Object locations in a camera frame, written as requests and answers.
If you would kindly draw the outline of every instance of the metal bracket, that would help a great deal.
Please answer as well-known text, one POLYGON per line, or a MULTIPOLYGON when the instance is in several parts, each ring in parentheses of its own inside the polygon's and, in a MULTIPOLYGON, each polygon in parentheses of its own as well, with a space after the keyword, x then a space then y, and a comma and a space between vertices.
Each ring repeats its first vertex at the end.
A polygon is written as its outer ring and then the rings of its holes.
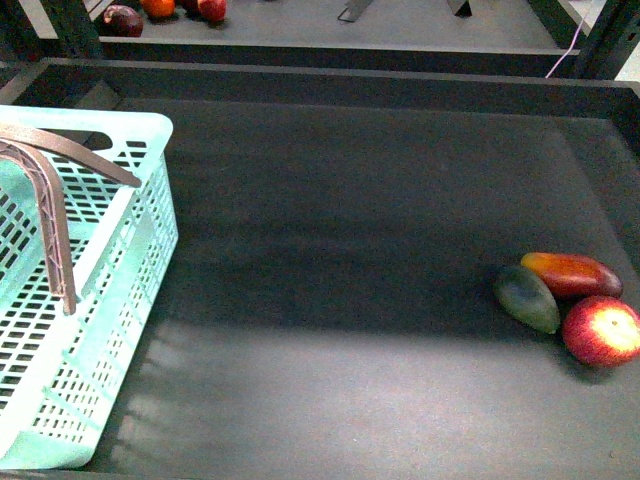
POLYGON ((607 0, 572 77, 613 80, 640 41, 640 0, 607 0))
POLYGON ((466 18, 471 16, 469 0, 447 0, 447 3, 456 17, 466 18))
POLYGON ((355 22, 371 3, 373 3, 373 0, 349 0, 346 4, 347 8, 338 15, 338 20, 349 23, 355 22))
POLYGON ((41 0, 41 3, 68 57, 105 58, 98 31, 82 0, 41 0))

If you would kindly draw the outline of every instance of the brown basket handle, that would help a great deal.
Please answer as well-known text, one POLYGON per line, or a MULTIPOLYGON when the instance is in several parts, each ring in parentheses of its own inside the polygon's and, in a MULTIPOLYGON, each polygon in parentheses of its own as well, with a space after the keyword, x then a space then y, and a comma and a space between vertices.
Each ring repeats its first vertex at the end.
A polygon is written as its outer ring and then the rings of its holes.
POLYGON ((139 187, 142 182, 139 178, 128 172, 124 168, 112 163, 100 155, 93 153, 86 147, 56 135, 36 128, 24 127, 22 125, 7 125, 0 123, 0 138, 13 142, 23 143, 41 150, 55 153, 62 157, 88 168, 94 173, 98 173, 116 183, 139 187))
POLYGON ((42 225, 45 265, 52 295, 62 297, 67 315, 76 311, 69 228, 58 172, 38 150, 63 155, 110 180, 139 187, 132 173, 64 137, 29 127, 0 124, 0 159, 20 166, 33 184, 42 225))

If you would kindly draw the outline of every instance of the dark gray shelf surface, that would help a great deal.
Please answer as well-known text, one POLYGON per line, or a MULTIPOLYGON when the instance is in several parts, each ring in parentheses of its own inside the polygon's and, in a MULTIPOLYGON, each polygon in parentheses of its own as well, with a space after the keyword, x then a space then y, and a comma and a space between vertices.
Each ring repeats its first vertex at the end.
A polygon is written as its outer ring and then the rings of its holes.
POLYGON ((464 49, 553 49, 556 45, 525 0, 473 1, 471 18, 446 0, 375 0, 353 24, 337 20, 344 0, 229 0, 219 26, 146 15, 143 39, 225 44, 464 49))
POLYGON ((58 67, 18 103, 103 74, 174 122, 180 240, 85 472, 638 478, 640 362, 581 367, 491 294, 574 251, 640 307, 630 88, 58 67))

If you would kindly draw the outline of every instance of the mint green plastic basket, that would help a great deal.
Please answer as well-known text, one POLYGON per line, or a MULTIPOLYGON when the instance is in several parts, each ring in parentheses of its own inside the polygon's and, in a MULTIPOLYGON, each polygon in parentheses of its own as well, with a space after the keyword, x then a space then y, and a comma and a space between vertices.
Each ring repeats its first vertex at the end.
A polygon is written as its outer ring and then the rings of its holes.
POLYGON ((157 114, 0 106, 0 123, 101 132, 118 186, 42 152, 64 186, 77 310, 49 293, 34 189, 0 161, 0 469, 78 467, 98 444, 177 242, 157 114))

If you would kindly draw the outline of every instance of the apple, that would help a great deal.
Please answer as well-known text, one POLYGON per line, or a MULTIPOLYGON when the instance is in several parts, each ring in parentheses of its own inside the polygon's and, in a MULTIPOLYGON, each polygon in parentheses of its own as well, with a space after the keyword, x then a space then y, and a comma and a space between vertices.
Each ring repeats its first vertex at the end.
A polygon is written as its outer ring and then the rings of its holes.
POLYGON ((227 13, 227 0, 198 0, 200 15, 210 22, 221 22, 227 13))
POLYGON ((567 314, 562 339, 581 363, 615 367, 640 355, 640 317, 617 298, 588 297, 567 314))

